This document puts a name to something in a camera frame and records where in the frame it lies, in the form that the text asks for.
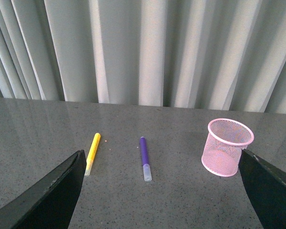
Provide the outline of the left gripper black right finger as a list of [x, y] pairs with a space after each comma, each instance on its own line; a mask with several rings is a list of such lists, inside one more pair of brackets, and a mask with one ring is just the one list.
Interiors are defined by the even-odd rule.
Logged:
[[243, 185], [265, 229], [286, 229], [286, 172], [244, 149], [239, 161]]

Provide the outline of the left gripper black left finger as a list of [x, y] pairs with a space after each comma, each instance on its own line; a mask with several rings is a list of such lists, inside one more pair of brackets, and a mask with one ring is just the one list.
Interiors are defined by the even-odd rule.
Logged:
[[0, 229], [66, 229], [82, 189], [84, 150], [59, 164], [0, 209]]

